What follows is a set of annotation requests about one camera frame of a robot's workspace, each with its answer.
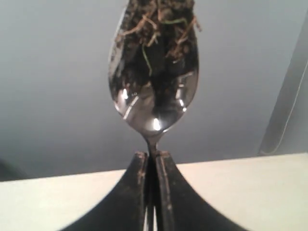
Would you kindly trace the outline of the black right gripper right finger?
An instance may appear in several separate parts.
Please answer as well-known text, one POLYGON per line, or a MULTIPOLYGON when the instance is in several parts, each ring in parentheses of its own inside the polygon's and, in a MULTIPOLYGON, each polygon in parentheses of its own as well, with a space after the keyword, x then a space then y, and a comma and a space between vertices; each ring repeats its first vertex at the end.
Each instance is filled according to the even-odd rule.
POLYGON ((159 231, 242 231, 187 182, 169 152, 157 151, 156 219, 159 231))

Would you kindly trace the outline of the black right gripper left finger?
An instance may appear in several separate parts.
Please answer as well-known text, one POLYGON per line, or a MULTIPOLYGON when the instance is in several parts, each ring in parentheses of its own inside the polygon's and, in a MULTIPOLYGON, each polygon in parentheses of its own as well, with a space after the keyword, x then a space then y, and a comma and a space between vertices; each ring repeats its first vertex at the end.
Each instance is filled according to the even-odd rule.
POLYGON ((64 231, 142 231, 145 219, 147 154, 136 152, 114 188, 64 231))

